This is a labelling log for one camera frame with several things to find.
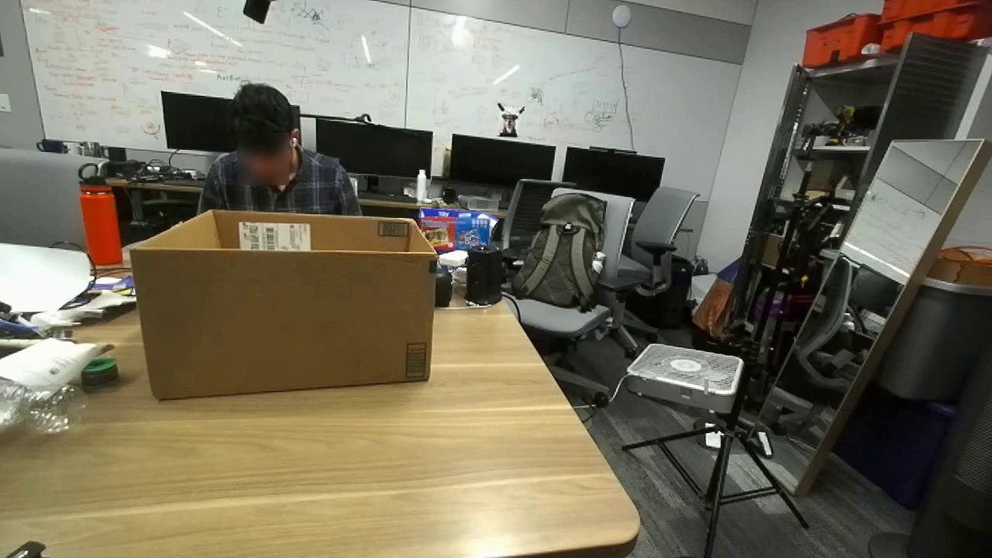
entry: cabinet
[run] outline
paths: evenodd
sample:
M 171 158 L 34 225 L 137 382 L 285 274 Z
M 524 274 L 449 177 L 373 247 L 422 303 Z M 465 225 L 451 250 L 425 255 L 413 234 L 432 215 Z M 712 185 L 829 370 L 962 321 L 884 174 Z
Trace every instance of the cabinet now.
M 782 370 L 888 141 L 953 135 L 980 62 L 970 42 L 912 37 L 896 54 L 792 69 L 726 312 L 754 395 Z

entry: dark hair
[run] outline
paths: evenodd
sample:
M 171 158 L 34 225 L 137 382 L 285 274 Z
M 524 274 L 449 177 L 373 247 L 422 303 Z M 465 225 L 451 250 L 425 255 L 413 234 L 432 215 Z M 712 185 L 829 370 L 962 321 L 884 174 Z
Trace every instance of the dark hair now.
M 243 113 L 299 113 L 296 105 L 292 105 L 283 91 L 265 83 L 243 83 L 243 91 L 232 100 L 232 135 L 234 144 L 243 144 Z

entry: backpack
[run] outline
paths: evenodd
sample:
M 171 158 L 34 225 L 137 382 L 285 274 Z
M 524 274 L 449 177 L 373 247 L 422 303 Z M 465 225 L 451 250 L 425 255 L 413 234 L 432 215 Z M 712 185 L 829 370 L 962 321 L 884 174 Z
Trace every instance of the backpack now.
M 556 308 L 592 308 L 594 257 L 600 250 L 606 200 L 556 195 L 542 204 L 538 230 L 513 274 L 513 294 Z

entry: red storage bin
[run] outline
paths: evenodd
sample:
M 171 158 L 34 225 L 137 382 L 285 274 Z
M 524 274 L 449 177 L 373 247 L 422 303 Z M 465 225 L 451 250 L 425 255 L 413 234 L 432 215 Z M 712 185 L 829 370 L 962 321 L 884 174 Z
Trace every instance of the red storage bin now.
M 948 8 L 992 8 L 992 0 L 885 0 L 880 18 L 919 18 Z
M 861 57 L 865 42 L 880 40 L 880 16 L 860 12 L 807 30 L 804 64 L 820 69 Z
M 946 37 L 946 40 L 970 40 L 992 35 L 992 8 L 948 8 L 931 12 L 919 18 L 888 21 L 880 35 L 880 50 L 898 50 L 908 35 Z
M 122 262 L 122 223 L 117 223 L 115 188 L 80 185 L 80 215 L 88 230 L 88 255 L 92 267 Z

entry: desk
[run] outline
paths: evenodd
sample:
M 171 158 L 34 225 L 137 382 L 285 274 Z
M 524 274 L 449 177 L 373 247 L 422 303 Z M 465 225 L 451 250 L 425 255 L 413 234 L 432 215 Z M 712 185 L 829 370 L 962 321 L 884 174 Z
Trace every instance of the desk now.
M 0 447 L 0 550 L 625 554 L 637 514 L 510 309 L 440 309 L 429 384 L 154 402 L 137 312 L 124 388 L 66 436 Z

